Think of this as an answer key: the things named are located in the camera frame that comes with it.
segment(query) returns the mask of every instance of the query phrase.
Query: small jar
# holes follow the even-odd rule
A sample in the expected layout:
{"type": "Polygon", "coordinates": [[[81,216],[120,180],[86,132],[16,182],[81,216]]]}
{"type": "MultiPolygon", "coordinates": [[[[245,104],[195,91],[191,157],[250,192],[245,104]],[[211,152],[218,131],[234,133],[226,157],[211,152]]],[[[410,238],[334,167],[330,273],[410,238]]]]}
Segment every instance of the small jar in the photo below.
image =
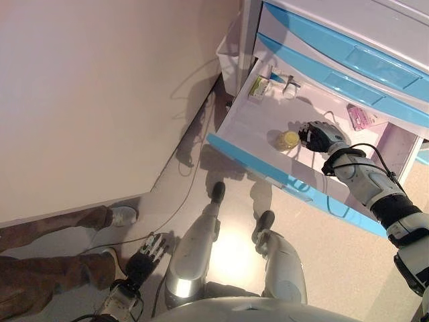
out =
{"type": "Polygon", "coordinates": [[[295,148],[300,142],[298,133],[294,131],[286,131],[277,137],[275,148],[279,151],[286,151],[295,148]]]}

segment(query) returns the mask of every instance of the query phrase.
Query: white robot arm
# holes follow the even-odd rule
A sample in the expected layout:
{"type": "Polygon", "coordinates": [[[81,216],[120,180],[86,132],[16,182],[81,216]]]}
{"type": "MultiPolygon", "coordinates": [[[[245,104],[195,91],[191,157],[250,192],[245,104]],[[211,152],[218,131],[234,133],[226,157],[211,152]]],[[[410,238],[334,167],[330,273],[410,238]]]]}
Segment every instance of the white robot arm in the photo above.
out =
{"type": "Polygon", "coordinates": [[[380,155],[385,169],[355,149],[360,144],[346,145],[335,126],[310,122],[300,129],[299,135],[308,149],[329,155],[323,173],[335,175],[345,183],[380,221],[389,240],[399,249],[393,259],[397,269],[410,288],[423,296],[429,287],[429,214],[413,205],[380,155]]]}

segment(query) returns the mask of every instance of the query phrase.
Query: gray floor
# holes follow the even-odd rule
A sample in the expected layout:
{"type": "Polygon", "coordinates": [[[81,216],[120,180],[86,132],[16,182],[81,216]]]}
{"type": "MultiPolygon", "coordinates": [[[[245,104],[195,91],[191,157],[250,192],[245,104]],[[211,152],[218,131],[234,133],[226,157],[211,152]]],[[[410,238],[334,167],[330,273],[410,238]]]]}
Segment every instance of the gray floor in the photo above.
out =
{"type": "MultiPolygon", "coordinates": [[[[222,85],[218,84],[153,191],[130,201],[139,203],[141,213],[134,226],[108,228],[97,234],[90,229],[65,229],[8,254],[73,255],[89,245],[131,240],[153,230],[180,237],[209,202],[208,191],[213,184],[223,180],[227,192],[221,206],[221,232],[213,247],[209,280],[261,293],[265,262],[254,251],[250,236],[254,216],[272,209],[276,213],[273,229],[296,247],[302,259],[309,304],[362,321],[409,321],[420,298],[408,289],[394,268],[395,248],[387,239],[331,217],[255,178],[203,140],[207,132],[214,132],[219,126],[227,100],[222,85]]],[[[415,204],[426,211],[429,210],[428,175],[429,167],[415,163],[405,184],[415,204]]],[[[139,245],[134,242],[117,249],[126,258],[139,245]]],[[[148,320],[156,286],[168,260],[166,256],[143,285],[146,310],[142,321],[148,320]]],[[[44,312],[20,321],[69,321],[93,312],[106,293],[85,286],[54,297],[44,312]]],[[[161,298],[158,312],[165,310],[162,303],[161,298]]]]}

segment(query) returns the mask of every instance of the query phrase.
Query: white container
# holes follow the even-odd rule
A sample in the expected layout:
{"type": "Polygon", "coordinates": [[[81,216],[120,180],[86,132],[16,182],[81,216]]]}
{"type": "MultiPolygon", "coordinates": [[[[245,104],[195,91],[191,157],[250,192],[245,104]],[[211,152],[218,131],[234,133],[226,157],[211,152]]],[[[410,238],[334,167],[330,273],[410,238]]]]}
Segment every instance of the white container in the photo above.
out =
{"type": "Polygon", "coordinates": [[[232,96],[237,96],[240,31],[241,13],[238,14],[235,21],[231,24],[228,33],[216,50],[216,55],[221,64],[225,91],[232,96]]]}

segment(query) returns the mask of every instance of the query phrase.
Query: person's leg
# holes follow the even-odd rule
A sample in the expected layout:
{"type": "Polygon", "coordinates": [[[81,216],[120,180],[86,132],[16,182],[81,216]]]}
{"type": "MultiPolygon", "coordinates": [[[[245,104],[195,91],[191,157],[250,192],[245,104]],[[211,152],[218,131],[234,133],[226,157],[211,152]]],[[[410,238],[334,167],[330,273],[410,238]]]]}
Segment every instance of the person's leg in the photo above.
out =
{"type": "Polygon", "coordinates": [[[54,294],[92,284],[107,288],[121,273],[116,254],[16,260],[0,257],[0,321],[40,312],[54,294]]]}
{"type": "Polygon", "coordinates": [[[131,207],[94,207],[51,218],[22,223],[0,229],[0,252],[21,247],[35,239],[68,227],[86,227],[100,230],[110,225],[122,226],[134,223],[137,211],[131,207]]]}

